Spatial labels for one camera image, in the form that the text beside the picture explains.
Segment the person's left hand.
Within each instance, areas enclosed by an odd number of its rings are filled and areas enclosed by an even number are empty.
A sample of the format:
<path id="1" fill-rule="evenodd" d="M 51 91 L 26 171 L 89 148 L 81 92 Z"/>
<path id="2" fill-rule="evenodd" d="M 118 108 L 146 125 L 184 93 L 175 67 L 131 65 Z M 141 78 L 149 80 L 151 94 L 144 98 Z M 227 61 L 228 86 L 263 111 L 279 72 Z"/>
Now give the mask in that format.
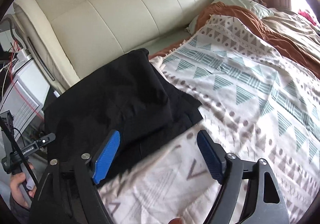
<path id="1" fill-rule="evenodd" d="M 30 209 L 30 204 L 26 198 L 33 198 L 36 192 L 36 185 L 31 190 L 26 191 L 23 187 L 23 183 L 29 179 L 24 172 L 12 175 L 10 178 L 10 190 L 13 200 L 20 206 L 26 209 Z"/>

